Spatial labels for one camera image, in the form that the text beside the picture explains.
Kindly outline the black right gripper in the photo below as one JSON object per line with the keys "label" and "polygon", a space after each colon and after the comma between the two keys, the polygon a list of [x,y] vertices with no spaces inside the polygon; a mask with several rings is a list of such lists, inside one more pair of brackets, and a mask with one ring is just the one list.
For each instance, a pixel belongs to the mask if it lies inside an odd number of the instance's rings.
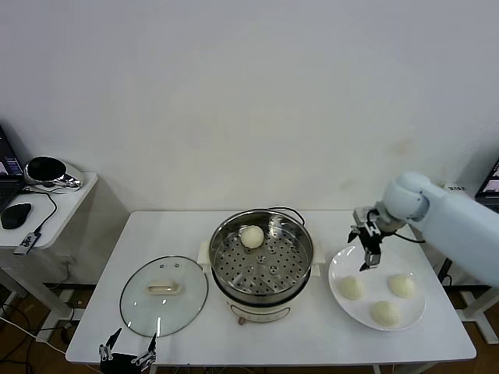
{"label": "black right gripper", "polygon": [[381,258],[380,246],[385,234],[376,224],[363,224],[359,227],[352,225],[347,242],[352,242],[358,236],[365,251],[364,262],[359,268],[359,272],[378,267]]}

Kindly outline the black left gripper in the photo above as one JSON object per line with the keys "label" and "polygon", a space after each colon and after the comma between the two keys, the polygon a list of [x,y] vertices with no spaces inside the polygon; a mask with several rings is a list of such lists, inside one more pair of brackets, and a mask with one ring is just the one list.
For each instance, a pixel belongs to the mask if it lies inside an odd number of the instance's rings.
{"label": "black left gripper", "polygon": [[112,354],[112,349],[117,342],[121,328],[118,328],[106,341],[99,345],[100,372],[104,374],[140,374],[149,369],[156,360],[156,339],[154,334],[147,350],[138,356],[122,353]]}

